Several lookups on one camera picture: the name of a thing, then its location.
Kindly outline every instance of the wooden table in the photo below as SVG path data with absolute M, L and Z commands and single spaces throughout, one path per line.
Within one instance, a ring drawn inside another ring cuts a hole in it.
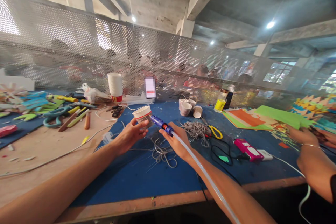
M 54 157 L 79 146 L 82 140 L 93 135 L 99 129 L 112 124 L 99 119 L 94 113 L 91 114 L 91 127 L 84 130 L 84 121 L 76 126 L 60 133 L 57 129 L 48 129 L 40 127 L 29 135 L 22 137 L 12 145 L 15 151 L 9 151 L 8 148 L 0 150 L 0 174 L 6 172 L 18 172 L 29 169 L 38 164 L 44 163 Z M 99 132 L 89 143 L 85 144 L 75 152 L 58 159 L 50 164 L 40 167 L 28 173 L 0 178 L 0 207 L 28 192 L 37 185 L 52 178 L 56 174 L 69 168 L 80 159 L 91 154 L 100 143 L 102 136 L 109 129 Z M 23 159 L 36 156 L 31 161 Z M 9 162 L 9 159 L 19 157 L 19 161 Z M 305 183 L 303 177 L 294 177 L 281 180 L 266 181 L 260 183 L 243 185 L 248 192 L 258 192 L 281 187 L 294 186 Z M 212 198 L 209 192 L 205 191 L 207 198 Z M 57 223 L 75 223 L 86 220 L 99 219 L 104 217 L 119 216 L 135 212 L 153 210 L 164 207 L 189 204 L 204 201 L 202 191 L 171 194 L 152 198 L 140 198 L 136 200 L 113 202 L 108 204 L 99 204 L 91 206 L 81 206 L 68 208 L 58 219 Z

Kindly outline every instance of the yellow liquid bottle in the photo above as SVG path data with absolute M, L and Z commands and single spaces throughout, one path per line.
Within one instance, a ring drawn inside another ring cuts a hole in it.
M 223 108 L 225 106 L 225 103 L 227 101 L 226 97 L 228 95 L 229 91 L 226 89 L 221 89 L 220 94 L 217 97 L 217 102 L 214 107 L 214 111 L 217 113 L 221 113 L 223 111 Z

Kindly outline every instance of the bracelet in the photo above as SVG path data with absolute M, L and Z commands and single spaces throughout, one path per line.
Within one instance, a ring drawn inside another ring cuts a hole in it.
M 320 147 L 320 146 L 316 146 L 316 145 L 310 145 L 310 144 L 302 144 L 302 145 L 308 145 L 308 146 L 313 146 L 313 147 L 316 147 L 316 148 L 319 148 L 319 149 L 321 149 L 322 150 L 322 148 Z

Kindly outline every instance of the forearm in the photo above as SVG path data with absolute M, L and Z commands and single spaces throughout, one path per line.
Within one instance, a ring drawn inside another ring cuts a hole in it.
M 53 223 L 116 158 L 113 143 L 47 180 L 0 210 L 0 223 Z
M 332 203 L 333 194 L 331 192 L 330 178 L 336 174 L 336 165 L 327 157 L 323 150 L 303 145 L 297 163 L 306 177 L 307 183 L 313 190 Z
M 226 199 L 228 205 L 232 211 L 236 214 L 241 223 L 275 223 L 272 217 L 266 212 L 266 210 L 259 205 L 259 203 L 247 193 L 241 186 L 235 181 L 229 178 L 225 173 L 217 169 L 206 159 L 204 159 L 197 151 L 193 150 L 197 159 L 201 162 L 209 176 L 218 187 L 223 197 Z M 196 162 L 189 158 L 187 162 L 196 170 L 200 177 L 205 182 L 208 190 L 215 199 L 216 203 L 223 210 L 223 212 L 230 218 L 232 223 L 235 223 L 232 216 L 230 216 L 228 210 L 223 205 L 215 190 L 210 185 L 210 182 L 205 177 Z

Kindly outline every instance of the ceiling light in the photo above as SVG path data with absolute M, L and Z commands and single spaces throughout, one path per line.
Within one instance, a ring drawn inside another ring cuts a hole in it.
M 273 26 L 275 25 L 274 21 L 271 21 L 268 23 L 268 25 L 266 26 L 267 29 L 271 29 Z

